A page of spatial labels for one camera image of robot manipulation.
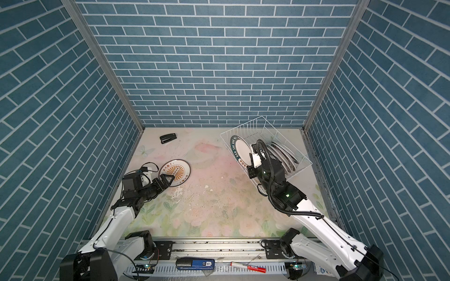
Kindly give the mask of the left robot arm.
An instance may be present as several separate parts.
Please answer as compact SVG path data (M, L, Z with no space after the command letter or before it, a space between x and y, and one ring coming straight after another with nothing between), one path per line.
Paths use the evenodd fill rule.
M150 179L143 171L122 178L123 195L111 207L112 214L99 230L75 254L64 257L60 264L61 281L117 281L132 265L128 278L140 281L136 258L152 259L156 244L149 231L132 233L122 246L118 242L127 227L136 219L144 203L169 188L175 177L161 174Z

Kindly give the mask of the plate with orange sun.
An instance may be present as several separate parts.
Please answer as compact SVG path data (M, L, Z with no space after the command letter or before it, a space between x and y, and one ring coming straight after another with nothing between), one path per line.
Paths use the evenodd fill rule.
M191 166L185 160L174 159L163 165L158 175L160 176L162 174L173 176L171 187L177 187L189 179Z

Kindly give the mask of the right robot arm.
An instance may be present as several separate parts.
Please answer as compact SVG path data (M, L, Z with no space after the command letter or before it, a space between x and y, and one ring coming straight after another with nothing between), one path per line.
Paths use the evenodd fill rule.
M379 281L383 277L382 250L366 246L320 212L305 193L286 180L280 161L264 159L247 167L247 173L258 179L277 211L299 221L319 240L291 228L280 239L285 256L307 258L340 281Z

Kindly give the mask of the white wire dish rack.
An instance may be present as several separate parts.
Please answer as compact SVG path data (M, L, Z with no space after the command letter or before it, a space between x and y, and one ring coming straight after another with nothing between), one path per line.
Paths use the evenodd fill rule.
M261 162L267 156L273 158L269 153L267 146L270 146L272 141L285 145L288 149L294 152L295 157L300 161L295 172L285 174L286 181L298 188L305 194L312 195L318 183L312 168L306 148L297 129L276 129L265 117L257 117L250 121L246 121L234 128L227 129L220 134L222 141L225 143L227 150L233 155L230 148L230 138L233 135L238 135L243 138L252 149L252 153L258 153L261 157ZM240 168L249 178L247 169L239 164ZM266 196L266 188L263 187L257 178L250 179L259 191L260 194Z

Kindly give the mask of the plate with green rim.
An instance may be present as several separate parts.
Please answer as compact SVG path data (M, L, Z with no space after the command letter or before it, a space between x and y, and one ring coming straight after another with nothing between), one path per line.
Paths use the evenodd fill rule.
M247 169L252 164L251 146L240 136L233 135L230 138L230 148L238 163Z

